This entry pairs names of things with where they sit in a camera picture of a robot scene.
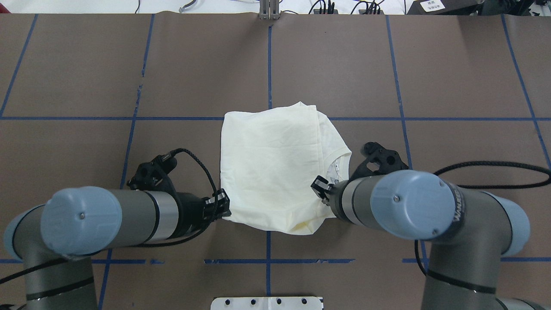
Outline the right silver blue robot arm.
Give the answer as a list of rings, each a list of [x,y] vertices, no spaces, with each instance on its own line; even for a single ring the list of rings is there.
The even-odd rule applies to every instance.
[[[491,189],[523,185],[456,185],[440,175],[461,167],[517,167],[550,175],[549,169],[515,161],[464,161],[434,173],[411,170],[399,154],[366,143],[365,160],[345,181],[321,175],[311,188],[344,222],[386,231],[415,242],[425,276],[423,310],[548,310],[521,298],[496,296],[502,257],[519,253],[531,235],[525,211]]]

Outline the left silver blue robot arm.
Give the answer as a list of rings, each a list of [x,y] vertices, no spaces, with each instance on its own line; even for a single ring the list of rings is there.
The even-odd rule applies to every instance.
[[[212,187],[212,196],[178,192],[169,178],[175,149],[138,166],[128,189],[66,188],[45,204],[14,218],[4,232],[6,251],[24,269],[3,277],[25,279],[26,310],[96,310],[92,256],[116,248],[181,245],[214,221],[230,216],[230,199],[205,165],[192,155]]]

